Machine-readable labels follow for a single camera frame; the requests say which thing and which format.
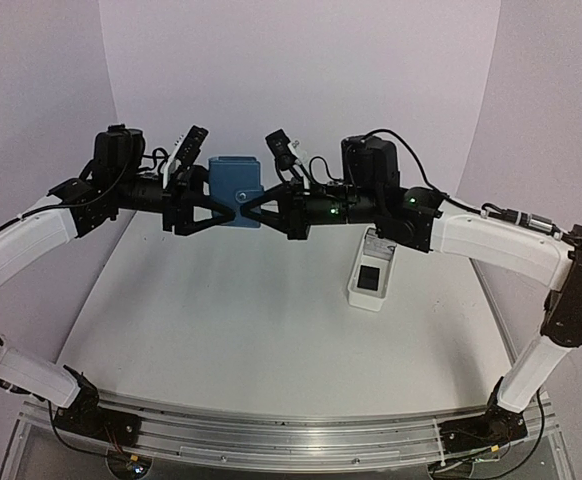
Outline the blue leather card holder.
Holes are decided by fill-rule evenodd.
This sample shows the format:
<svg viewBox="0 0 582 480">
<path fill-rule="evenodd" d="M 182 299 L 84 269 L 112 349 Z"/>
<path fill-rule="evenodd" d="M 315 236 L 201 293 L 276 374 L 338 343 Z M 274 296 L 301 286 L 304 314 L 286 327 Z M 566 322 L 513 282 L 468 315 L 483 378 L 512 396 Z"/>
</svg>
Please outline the blue leather card holder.
<svg viewBox="0 0 582 480">
<path fill-rule="evenodd" d="M 259 229 L 260 223 L 244 217 L 240 207 L 264 193 L 261 164 L 252 156 L 216 156 L 208 159 L 211 198 L 235 213 L 226 227 Z"/>
</svg>

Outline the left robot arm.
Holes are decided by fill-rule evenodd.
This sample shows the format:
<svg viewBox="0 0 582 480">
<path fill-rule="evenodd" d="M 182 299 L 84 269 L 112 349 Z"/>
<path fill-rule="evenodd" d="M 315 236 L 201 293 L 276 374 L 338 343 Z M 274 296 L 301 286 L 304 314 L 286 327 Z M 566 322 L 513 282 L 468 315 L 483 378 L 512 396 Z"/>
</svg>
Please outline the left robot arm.
<svg viewBox="0 0 582 480">
<path fill-rule="evenodd" d="M 100 234 L 124 210 L 157 214 L 164 231 L 179 236 L 231 220 L 232 211 L 207 194 L 209 175 L 197 163 L 206 137 L 192 127 L 147 167 L 143 133 L 111 126 L 79 175 L 0 226 L 0 388 L 43 402 L 54 429 L 129 446 L 139 428 L 135 415 L 103 407 L 83 373 L 55 362 L 95 270 L 71 260 L 61 273 L 59 249 Z"/>
</svg>

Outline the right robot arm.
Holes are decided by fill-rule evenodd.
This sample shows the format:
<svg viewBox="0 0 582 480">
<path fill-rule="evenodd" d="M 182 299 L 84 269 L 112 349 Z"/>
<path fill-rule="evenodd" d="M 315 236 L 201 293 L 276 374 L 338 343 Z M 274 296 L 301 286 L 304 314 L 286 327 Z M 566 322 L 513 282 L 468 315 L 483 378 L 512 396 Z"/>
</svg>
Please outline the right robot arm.
<svg viewBox="0 0 582 480">
<path fill-rule="evenodd" d="M 501 447 L 527 436 L 524 418 L 558 365 L 582 347 L 582 226 L 486 202 L 466 204 L 424 180 L 405 187 L 398 153 L 406 140 L 378 128 L 342 140 L 343 176 L 317 181 L 285 132 L 269 134 L 279 183 L 241 207 L 244 216 L 290 240 L 314 226 L 365 224 L 383 243 L 489 266 L 537 290 L 536 327 L 476 414 L 440 424 L 444 450 Z"/>
</svg>

